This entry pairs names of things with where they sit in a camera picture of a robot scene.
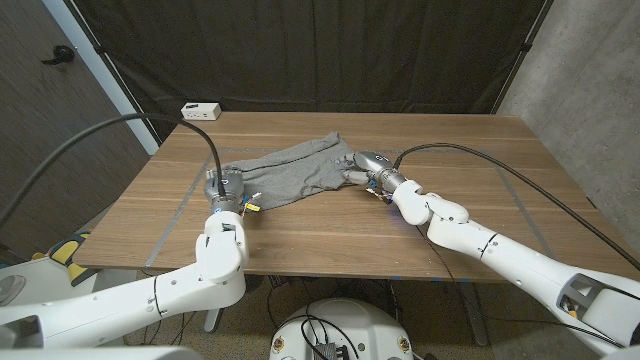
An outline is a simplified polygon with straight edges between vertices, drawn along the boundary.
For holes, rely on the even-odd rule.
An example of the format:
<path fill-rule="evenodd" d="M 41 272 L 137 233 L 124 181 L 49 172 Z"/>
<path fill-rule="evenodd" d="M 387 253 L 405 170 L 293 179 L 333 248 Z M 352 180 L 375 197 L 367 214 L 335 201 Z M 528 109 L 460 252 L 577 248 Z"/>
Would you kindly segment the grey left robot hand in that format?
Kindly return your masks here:
<path fill-rule="evenodd" d="M 244 179 L 237 168 L 223 169 L 220 180 L 214 169 L 207 170 L 204 183 L 204 194 L 207 198 L 211 213 L 229 211 L 239 214 L 244 198 Z"/>

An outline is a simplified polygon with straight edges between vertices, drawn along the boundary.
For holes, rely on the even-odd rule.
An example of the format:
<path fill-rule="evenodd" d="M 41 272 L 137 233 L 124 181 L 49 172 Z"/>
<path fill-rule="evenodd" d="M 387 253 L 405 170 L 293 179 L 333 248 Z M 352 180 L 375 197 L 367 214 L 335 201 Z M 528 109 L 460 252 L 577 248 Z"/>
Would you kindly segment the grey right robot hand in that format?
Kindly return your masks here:
<path fill-rule="evenodd" d="M 373 183 L 383 192 L 393 193 L 407 178 L 389 159 L 370 151 L 346 154 L 335 160 L 343 177 L 350 183 L 365 185 Z"/>

